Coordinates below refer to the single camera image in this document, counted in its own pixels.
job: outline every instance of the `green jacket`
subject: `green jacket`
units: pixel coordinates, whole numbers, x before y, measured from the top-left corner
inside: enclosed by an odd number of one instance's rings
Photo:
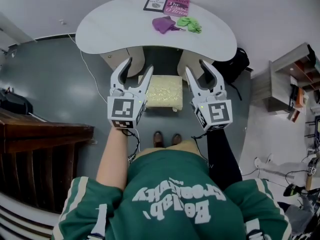
[[[272,240],[291,239],[288,218],[264,180],[222,192],[200,156],[161,150],[130,165],[124,192],[75,178],[52,239],[245,240],[245,222],[256,218]]]

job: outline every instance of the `black backpack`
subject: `black backpack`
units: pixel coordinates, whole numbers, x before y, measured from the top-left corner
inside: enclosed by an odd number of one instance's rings
[[[232,84],[238,76],[244,71],[250,62],[247,56],[247,53],[242,48],[237,48],[235,56],[228,61],[214,61],[212,65],[220,72],[223,76],[224,81],[236,90],[239,95],[240,100],[242,101],[241,95],[238,89]],[[213,77],[209,73],[205,73],[205,81],[209,83],[212,81]]]

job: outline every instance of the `brown shoe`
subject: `brown shoe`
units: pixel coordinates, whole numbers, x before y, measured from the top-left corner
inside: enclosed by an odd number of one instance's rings
[[[153,135],[153,146],[155,148],[164,148],[164,136],[161,131],[156,131]]]
[[[174,145],[178,145],[182,142],[182,137],[179,133],[176,133],[175,135],[173,135],[172,137],[172,146]]]

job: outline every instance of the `white cable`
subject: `white cable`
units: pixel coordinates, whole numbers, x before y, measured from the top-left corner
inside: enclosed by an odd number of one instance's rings
[[[138,149],[139,149],[139,152],[141,152],[141,151],[140,151],[140,136],[139,136],[139,132],[138,132],[138,130],[137,130],[137,129],[135,129],[135,131],[136,131],[136,133],[138,134],[138,139],[139,139],[139,146],[138,146]]]
[[[72,42],[74,42],[75,44],[77,44],[77,43],[72,39],[72,37],[71,37],[69,34],[67,34],[67,35],[70,37],[70,39],[72,40]],[[86,68],[88,69],[90,75],[93,77],[93,79],[94,79],[94,81],[95,81],[95,86],[96,86],[96,90],[98,91],[98,94],[99,94],[100,97],[104,100],[104,102],[108,104],[108,102],[106,101],[106,99],[101,95],[101,93],[100,93],[100,91],[99,91],[97,79],[96,79],[95,76],[91,73],[91,71],[90,71],[90,69],[89,69],[89,67],[88,67],[88,65],[87,65],[87,63],[86,63],[86,61],[85,61],[85,59],[84,59],[84,56],[83,56],[81,50],[80,50],[80,54],[81,54],[81,58],[82,58],[82,60],[83,60],[83,62],[84,62],[84,64],[85,64]]]

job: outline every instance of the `khaki pants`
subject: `khaki pants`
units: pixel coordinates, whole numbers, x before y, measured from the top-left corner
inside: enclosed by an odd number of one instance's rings
[[[150,154],[152,152],[155,151],[159,151],[159,150],[180,150],[180,151],[187,151],[187,152],[191,152],[194,153],[198,156],[201,156],[197,144],[196,142],[192,139],[189,140],[184,140],[181,143],[179,143],[178,145],[174,145],[174,146],[169,146],[169,147],[152,147],[152,148],[146,148],[145,150],[141,151],[139,154],[136,155],[135,159],[142,157],[144,155]]]

